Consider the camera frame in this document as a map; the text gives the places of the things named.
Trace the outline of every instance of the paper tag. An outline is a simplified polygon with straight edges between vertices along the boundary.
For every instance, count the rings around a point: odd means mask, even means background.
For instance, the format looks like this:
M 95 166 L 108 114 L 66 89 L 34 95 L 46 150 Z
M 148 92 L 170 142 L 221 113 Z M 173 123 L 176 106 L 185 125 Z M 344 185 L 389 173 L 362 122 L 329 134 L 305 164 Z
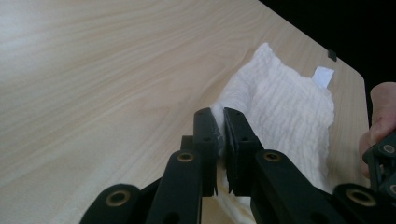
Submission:
M 332 80 L 332 74 L 334 70 L 326 67 L 317 67 L 315 74 L 312 76 L 312 80 L 320 87 L 320 88 L 327 88 Z

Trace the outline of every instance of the white towel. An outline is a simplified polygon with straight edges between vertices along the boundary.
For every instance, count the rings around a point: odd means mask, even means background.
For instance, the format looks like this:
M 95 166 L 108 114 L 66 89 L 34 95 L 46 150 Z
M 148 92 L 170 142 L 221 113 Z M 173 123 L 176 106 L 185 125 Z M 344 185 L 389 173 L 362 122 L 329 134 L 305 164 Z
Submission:
M 210 107 L 222 133 L 224 107 L 244 113 L 264 148 L 283 152 L 315 187 L 331 192 L 326 180 L 331 93 L 284 65 L 268 44 L 257 49 Z M 222 208 L 235 223 L 255 223 L 250 199 L 229 195 L 225 171 L 221 178 L 217 199 Z

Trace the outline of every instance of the wooden table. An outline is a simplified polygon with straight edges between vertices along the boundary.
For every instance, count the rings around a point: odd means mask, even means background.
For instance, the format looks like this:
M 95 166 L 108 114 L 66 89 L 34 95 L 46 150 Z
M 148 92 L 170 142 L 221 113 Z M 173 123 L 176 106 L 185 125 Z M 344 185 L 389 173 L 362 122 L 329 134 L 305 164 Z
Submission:
M 2 1 L 0 222 L 79 223 L 103 189 L 160 177 L 264 42 L 303 76 L 335 70 L 330 179 L 366 184 L 363 79 L 260 2 Z M 230 223 L 213 199 L 203 216 Z

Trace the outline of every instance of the crumpled cloth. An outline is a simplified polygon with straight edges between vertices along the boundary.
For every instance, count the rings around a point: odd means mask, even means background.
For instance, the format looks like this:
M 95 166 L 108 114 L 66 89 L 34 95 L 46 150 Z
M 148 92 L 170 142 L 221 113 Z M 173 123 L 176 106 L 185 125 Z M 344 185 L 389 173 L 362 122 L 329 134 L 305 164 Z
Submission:
M 223 108 L 241 111 L 264 148 L 283 152 L 315 187 L 331 192 L 326 177 L 332 95 L 283 64 L 267 43 L 232 76 L 210 107 L 223 136 Z M 250 199 L 228 194 L 225 170 L 219 178 L 220 206 L 235 223 L 255 223 Z

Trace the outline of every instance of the finger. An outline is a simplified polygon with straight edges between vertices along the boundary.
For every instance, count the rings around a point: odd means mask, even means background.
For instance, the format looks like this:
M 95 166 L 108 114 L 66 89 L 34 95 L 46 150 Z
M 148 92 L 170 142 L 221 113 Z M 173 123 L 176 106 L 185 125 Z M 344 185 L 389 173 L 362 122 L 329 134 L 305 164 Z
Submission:
M 380 142 L 396 129 L 396 112 L 393 111 L 383 113 L 370 128 L 371 143 Z
M 366 152 L 368 148 L 370 148 L 373 144 L 370 142 L 370 133 L 367 132 L 361 136 L 359 140 L 359 153 L 361 158 L 361 172 L 366 178 L 370 178 L 370 172 L 368 165 L 363 161 L 363 154 Z
M 373 102 L 373 107 L 383 107 L 389 105 L 395 105 L 396 97 L 396 82 L 383 82 L 375 86 L 371 92 L 370 96 Z

